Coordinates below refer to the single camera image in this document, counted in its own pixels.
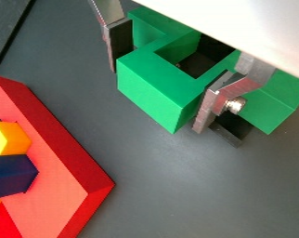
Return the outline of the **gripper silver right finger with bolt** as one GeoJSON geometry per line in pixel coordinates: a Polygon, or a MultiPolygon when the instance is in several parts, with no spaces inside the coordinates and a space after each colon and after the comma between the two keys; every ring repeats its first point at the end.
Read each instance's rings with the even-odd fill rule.
{"type": "Polygon", "coordinates": [[[225,71],[205,90],[201,107],[191,126],[193,131],[198,134],[224,112],[229,111],[237,114],[242,110],[246,104],[242,95],[266,85],[276,68],[252,55],[241,52],[234,70],[233,73],[225,71]]]}

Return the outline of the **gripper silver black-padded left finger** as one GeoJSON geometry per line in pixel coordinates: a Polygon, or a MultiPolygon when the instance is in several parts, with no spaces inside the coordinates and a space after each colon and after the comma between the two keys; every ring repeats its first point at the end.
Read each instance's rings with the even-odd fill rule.
{"type": "Polygon", "coordinates": [[[115,72],[115,61],[133,51],[131,20],[125,16],[119,0],[87,0],[101,26],[109,65],[115,72]]]}

